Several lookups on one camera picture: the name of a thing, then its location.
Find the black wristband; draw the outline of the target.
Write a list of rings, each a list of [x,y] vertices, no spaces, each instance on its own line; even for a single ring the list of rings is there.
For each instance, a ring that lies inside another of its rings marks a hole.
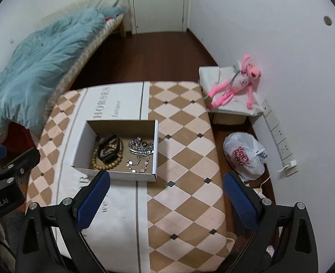
[[[97,157],[104,164],[114,162],[120,154],[121,141],[116,133],[113,133],[100,141],[97,147]]]

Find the white plastic shopping bag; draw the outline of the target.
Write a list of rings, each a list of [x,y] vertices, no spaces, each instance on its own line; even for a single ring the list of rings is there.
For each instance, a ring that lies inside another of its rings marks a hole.
[[[224,139],[223,151],[242,181],[255,181],[264,174],[266,150],[252,134],[231,133]]]

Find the white cardboard box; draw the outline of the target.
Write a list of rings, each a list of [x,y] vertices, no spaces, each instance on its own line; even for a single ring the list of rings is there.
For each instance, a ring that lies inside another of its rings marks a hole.
[[[107,171],[111,179],[157,181],[158,121],[86,121],[72,167],[87,176]]]

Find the teal duvet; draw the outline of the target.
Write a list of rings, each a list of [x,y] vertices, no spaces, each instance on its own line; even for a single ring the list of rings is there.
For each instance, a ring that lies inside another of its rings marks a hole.
[[[62,77],[104,28],[107,18],[124,13],[122,6],[87,8],[23,40],[0,73],[0,136],[11,122],[40,135],[46,103]]]

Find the bed with patterned mattress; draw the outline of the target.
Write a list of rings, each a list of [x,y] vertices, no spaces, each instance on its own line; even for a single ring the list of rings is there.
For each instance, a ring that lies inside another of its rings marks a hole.
[[[112,12],[103,24],[103,28],[92,36],[90,42],[82,48],[80,55],[72,62],[72,66],[64,72],[62,78],[58,81],[54,92],[46,102],[43,121],[47,121],[53,106],[56,104],[58,98],[68,91],[78,74],[81,72],[87,61],[91,58],[93,53],[100,47],[100,45],[107,39],[111,33],[120,31],[122,36],[126,35],[124,29],[123,18],[126,12],[129,10],[128,0],[77,0],[73,3],[68,4],[56,12],[49,14],[42,18],[40,24],[43,27],[50,25],[62,18],[67,18],[72,14],[85,10],[87,8],[94,8],[96,10],[108,10]]]

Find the white wall power strip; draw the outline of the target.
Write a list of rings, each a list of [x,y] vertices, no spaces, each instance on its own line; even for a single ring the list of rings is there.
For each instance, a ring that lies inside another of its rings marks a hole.
[[[298,172],[298,164],[295,159],[293,152],[288,143],[288,138],[280,125],[280,122],[275,114],[275,111],[269,104],[267,99],[264,99],[261,103],[263,109],[263,116],[268,129],[271,133],[275,146],[278,150],[282,162],[282,169],[278,171],[280,174],[284,174],[286,177],[293,175]]]

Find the pink panther plush toy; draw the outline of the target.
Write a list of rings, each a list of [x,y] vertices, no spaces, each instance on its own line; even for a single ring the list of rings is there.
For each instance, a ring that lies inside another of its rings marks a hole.
[[[253,84],[261,77],[261,71],[251,62],[249,55],[244,55],[241,61],[241,69],[235,73],[233,78],[223,84],[219,84],[210,90],[207,98],[210,103],[207,107],[210,110],[219,108],[229,103],[239,92],[248,90],[247,109],[253,109]]]

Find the white door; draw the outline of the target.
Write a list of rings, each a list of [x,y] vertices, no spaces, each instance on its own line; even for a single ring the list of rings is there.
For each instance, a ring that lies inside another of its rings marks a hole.
[[[186,32],[189,0],[130,0],[132,33]]]

